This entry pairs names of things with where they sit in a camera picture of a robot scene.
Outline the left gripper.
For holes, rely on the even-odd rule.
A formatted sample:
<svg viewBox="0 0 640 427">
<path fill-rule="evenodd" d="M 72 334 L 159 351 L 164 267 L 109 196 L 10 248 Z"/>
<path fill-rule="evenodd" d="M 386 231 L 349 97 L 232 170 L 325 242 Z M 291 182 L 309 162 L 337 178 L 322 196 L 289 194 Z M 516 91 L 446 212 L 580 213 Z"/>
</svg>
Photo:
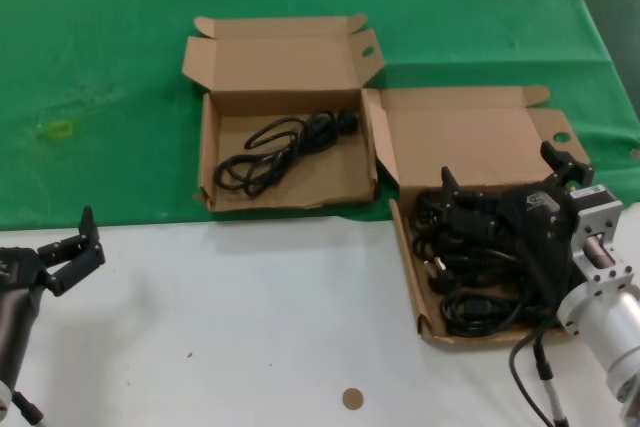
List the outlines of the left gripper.
<svg viewBox="0 0 640 427">
<path fill-rule="evenodd" d="M 1 382 L 4 385 L 17 383 L 31 330 L 39 315 L 44 286 L 60 297 L 105 261 L 90 206 L 84 207 L 75 236 L 40 247 L 37 252 L 28 248 L 1 249 Z"/>
</svg>

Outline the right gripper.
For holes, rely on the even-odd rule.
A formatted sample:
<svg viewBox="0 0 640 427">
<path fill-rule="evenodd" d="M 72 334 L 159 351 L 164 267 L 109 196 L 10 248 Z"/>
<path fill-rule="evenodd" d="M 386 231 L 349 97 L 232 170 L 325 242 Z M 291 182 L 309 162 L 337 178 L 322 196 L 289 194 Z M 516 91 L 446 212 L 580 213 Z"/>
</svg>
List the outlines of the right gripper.
<svg viewBox="0 0 640 427">
<path fill-rule="evenodd" d="M 463 190 L 449 168 L 442 167 L 444 222 L 461 234 L 493 242 L 499 234 L 498 209 L 553 308 L 582 284 L 591 297 L 625 288 L 634 268 L 613 245 L 622 202 L 602 185 L 590 187 L 590 164 L 549 141 L 541 144 L 540 154 L 551 173 L 538 184 L 504 193 L 500 202 L 496 193 Z M 569 192 L 572 187 L 582 189 Z"/>
</svg>

